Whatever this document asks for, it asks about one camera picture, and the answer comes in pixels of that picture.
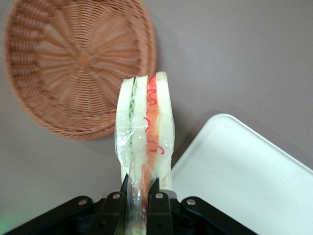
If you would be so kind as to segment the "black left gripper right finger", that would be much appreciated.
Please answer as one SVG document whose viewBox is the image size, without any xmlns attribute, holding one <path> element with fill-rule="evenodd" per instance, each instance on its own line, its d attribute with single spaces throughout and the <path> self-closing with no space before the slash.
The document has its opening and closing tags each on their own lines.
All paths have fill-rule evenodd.
<svg viewBox="0 0 313 235">
<path fill-rule="evenodd" d="M 199 197 L 178 201 L 175 192 L 160 189 L 156 179 L 149 190 L 148 235 L 254 235 L 253 230 Z"/>
</svg>

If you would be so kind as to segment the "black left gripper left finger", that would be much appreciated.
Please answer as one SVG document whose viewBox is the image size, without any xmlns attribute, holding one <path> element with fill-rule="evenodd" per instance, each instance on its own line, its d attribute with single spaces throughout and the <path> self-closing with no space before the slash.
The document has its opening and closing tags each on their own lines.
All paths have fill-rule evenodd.
<svg viewBox="0 0 313 235">
<path fill-rule="evenodd" d="M 75 197 L 8 231 L 7 235 L 124 235 L 128 175 L 119 191 L 94 202 Z"/>
</svg>

